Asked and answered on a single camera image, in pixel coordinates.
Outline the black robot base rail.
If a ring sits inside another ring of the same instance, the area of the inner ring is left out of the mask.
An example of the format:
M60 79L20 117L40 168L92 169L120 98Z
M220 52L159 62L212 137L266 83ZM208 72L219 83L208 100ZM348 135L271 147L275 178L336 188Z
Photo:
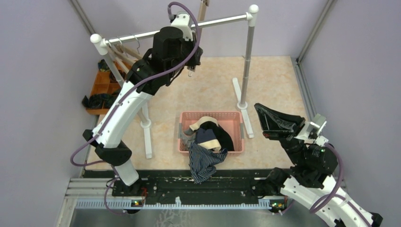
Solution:
M105 178L114 198L133 197L134 207L176 205L179 208L233 209L250 207L283 212L293 202L268 183L270 169L218 170L196 183L189 170L140 170L139 180L126 186L113 171L85 171L84 178Z

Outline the beige clip hanger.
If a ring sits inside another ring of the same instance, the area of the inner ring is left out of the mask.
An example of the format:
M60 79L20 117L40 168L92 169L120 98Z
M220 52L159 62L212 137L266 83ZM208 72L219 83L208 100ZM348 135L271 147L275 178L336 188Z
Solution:
M120 49L120 44L113 45L112 47L115 48L115 49L117 49L118 51L122 52L122 50ZM136 58L130 56L129 54L126 55L126 56L127 56L128 58L131 59L131 61L132 61L133 64L134 64L136 61L138 61Z
M130 70L129 66L133 64L131 59L113 47L109 47L109 51L122 71L127 74Z
M129 54L130 56L136 58L137 60L140 60L140 59L143 58L143 55L140 54L140 52L139 52L140 42L139 42L139 40L138 40L136 37L134 37L134 40L135 40L135 41L137 42L137 44L138 44L138 47L137 47L136 50L134 50L134 49L132 49L132 48L129 48L129 47L125 47L124 44L123 44L123 42L122 42L122 40L121 40L121 38L119 38L120 49L121 49L122 52L125 53L126 55Z
M205 20L206 11L207 11L207 7L209 6L209 4L210 4L209 0L201 0L200 6L199 6L199 12L198 12L198 16L197 16L198 22L202 22ZM191 78L193 73L195 72L195 69L187 66L187 70L188 70L188 77Z

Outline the dark striped underwear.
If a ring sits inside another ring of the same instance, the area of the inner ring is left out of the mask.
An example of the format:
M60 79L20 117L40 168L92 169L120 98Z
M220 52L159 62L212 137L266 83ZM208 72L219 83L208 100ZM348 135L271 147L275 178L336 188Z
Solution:
M217 172L215 165L224 162L227 155L227 149L222 149L215 153L197 143L191 143L189 147L189 167L194 182L201 184L209 180Z

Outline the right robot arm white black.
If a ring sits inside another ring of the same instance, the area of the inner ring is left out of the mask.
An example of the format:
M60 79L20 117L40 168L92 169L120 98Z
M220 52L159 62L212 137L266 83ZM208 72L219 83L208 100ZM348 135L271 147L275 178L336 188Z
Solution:
M256 103L263 136L278 141L292 162L274 168L256 189L298 202L331 227L378 227L383 217L359 206L345 192L343 160L321 132L327 120L317 114L307 121Z

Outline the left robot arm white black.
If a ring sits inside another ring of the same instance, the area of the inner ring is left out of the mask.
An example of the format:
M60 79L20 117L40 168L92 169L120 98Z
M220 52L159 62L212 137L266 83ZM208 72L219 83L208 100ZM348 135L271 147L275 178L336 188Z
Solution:
M198 28L188 26L166 26L154 33L152 46L130 68L105 118L83 132L86 145L95 147L98 157L114 167L124 191L131 196L140 193L142 183L122 136L161 87L171 85L184 67L200 64L200 34Z

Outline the black underwear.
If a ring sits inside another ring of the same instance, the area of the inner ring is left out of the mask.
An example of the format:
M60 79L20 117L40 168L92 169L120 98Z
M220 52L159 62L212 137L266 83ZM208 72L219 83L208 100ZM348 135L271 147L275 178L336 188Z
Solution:
M220 145L221 145L221 150L227 150L227 151L234 151L234 143L229 135L228 132L226 132L220 125L217 126L212 126L212 123L203 123L201 126L203 129L212 129L213 132L215 133Z

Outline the navy blue underwear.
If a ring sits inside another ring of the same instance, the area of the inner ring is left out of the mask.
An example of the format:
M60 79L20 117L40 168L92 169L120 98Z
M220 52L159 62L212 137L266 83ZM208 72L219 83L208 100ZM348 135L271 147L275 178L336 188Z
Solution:
M196 133L195 142L212 151L219 152L221 150L221 145L213 132L212 129L203 129L201 125L203 123L212 123L212 126L219 126L218 121L210 116L201 117L196 123L193 123L189 128Z

